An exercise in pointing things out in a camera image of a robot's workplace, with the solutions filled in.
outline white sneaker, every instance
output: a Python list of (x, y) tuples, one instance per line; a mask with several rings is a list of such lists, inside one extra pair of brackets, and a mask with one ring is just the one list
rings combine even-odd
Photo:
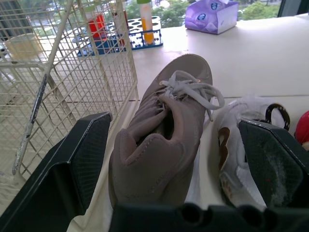
[(216, 119), (220, 146), (219, 179), (224, 195), (236, 207), (249, 204), (263, 210), (266, 205), (251, 176), (237, 127), (240, 118), (264, 121), (287, 130), (290, 119), (281, 105), (260, 97), (233, 101)]

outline purple tissue box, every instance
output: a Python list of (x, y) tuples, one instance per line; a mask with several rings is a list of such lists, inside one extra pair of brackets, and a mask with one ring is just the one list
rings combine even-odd
[(224, 4), (219, 0), (200, 0), (188, 6), (185, 27), (220, 34), (236, 25), (238, 2)]

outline gray sneaker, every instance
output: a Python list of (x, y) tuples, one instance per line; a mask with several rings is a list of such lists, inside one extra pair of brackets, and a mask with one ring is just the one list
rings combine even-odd
[[(218, 98), (219, 106), (210, 103)], [(173, 60), (146, 90), (127, 129), (116, 136), (109, 195), (117, 202), (182, 204), (192, 177), (205, 110), (224, 105), (200, 56)]]

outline red object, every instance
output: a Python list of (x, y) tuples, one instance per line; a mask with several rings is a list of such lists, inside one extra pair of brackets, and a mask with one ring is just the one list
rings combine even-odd
[(104, 29), (105, 23), (102, 14), (99, 14), (96, 18), (88, 21), (93, 38), (100, 37), (100, 31)]
[(295, 138), (309, 151), (309, 111), (305, 112), (299, 119), (296, 126)]

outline wire rack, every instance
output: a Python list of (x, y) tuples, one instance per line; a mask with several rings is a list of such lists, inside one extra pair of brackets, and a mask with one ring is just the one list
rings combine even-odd
[(78, 119), (112, 129), (137, 86), (120, 0), (31, 2), (0, 0), (0, 215)]

